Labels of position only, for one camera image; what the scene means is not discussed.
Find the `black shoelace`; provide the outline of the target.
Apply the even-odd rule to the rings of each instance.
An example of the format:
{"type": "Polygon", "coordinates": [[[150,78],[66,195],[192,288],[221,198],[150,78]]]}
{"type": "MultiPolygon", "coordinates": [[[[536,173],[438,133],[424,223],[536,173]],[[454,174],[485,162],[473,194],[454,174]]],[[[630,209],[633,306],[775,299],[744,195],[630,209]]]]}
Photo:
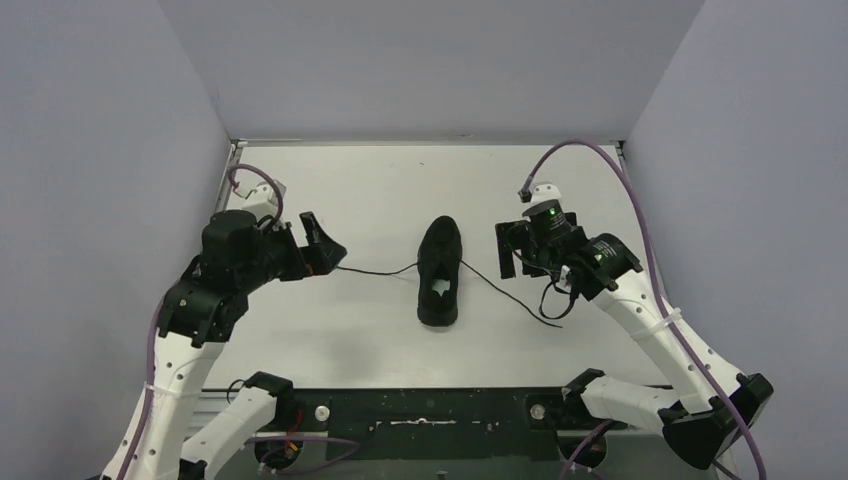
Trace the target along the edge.
{"type": "MultiPolygon", "coordinates": [[[[336,270],[352,272],[352,273],[357,273],[357,274],[362,274],[362,275],[389,277],[389,276],[400,275],[400,274],[402,274],[402,273],[404,273],[408,270],[411,270],[413,267],[417,267],[418,265],[419,265],[419,262],[414,262],[414,263],[411,263],[409,265],[406,265],[403,268],[400,268],[400,269],[394,270],[394,271],[374,271],[374,270],[365,270],[365,269],[354,268],[354,267],[349,267],[349,266],[339,266],[339,267],[336,268],[336,270]]],[[[521,301],[520,299],[518,299],[517,297],[515,297],[511,293],[507,292],[503,288],[496,285],[493,281],[489,280],[485,275],[483,275],[477,269],[472,267],[465,260],[460,260],[460,265],[464,266],[467,270],[471,271],[474,275],[476,275],[479,279],[483,280],[489,287],[493,288],[496,292],[498,292],[499,294],[505,296],[506,298],[508,298],[512,302],[519,305],[523,310],[525,310],[531,316],[531,318],[535,319],[536,321],[540,322],[541,324],[543,324],[545,326],[556,328],[556,329],[563,329],[562,325],[558,325],[558,324],[552,323],[550,321],[547,321],[547,320],[543,319],[539,314],[534,313],[530,309],[530,307],[528,305],[526,305],[523,301],[521,301]]]]}

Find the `black sneaker shoe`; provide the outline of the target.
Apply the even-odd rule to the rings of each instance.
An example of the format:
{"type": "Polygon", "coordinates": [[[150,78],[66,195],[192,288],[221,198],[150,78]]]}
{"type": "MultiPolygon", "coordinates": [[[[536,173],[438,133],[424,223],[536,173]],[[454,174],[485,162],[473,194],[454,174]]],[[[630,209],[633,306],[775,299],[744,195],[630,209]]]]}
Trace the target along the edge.
{"type": "Polygon", "coordinates": [[[436,218],[426,230],[417,255],[417,316],[429,327],[449,327],[458,317],[461,234],[450,216],[436,218]]]}

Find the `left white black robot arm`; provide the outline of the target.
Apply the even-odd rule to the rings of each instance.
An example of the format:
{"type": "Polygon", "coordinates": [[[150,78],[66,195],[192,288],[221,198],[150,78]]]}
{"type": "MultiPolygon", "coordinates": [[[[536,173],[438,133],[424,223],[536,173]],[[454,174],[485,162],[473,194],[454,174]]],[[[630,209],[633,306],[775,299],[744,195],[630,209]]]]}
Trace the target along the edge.
{"type": "Polygon", "coordinates": [[[214,214],[201,250],[164,294],[147,339],[143,389],[103,479],[212,479],[256,432],[290,427],[299,405],[292,381],[257,371],[236,398],[189,435],[209,373],[248,310],[248,297],[279,280],[323,276],[346,257],[311,212],[300,216],[307,243],[290,223],[262,228],[245,210],[214,214]]]}

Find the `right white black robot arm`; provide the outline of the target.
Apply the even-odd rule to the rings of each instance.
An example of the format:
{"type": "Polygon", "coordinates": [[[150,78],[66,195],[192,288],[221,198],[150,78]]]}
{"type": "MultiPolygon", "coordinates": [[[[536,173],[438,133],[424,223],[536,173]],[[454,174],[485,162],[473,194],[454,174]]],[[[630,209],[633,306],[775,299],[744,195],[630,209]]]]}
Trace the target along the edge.
{"type": "Polygon", "coordinates": [[[520,220],[495,227],[499,268],[516,277],[565,281],[570,299],[583,297],[611,317],[665,377],[665,388],[617,380],[588,369],[569,382],[562,411],[571,424],[612,420],[661,436],[690,466],[710,468],[752,426],[774,393],[760,373],[745,374],[716,353],[682,318],[655,298],[651,278],[616,236],[588,238],[573,212],[556,200],[538,203],[520,220]]]}

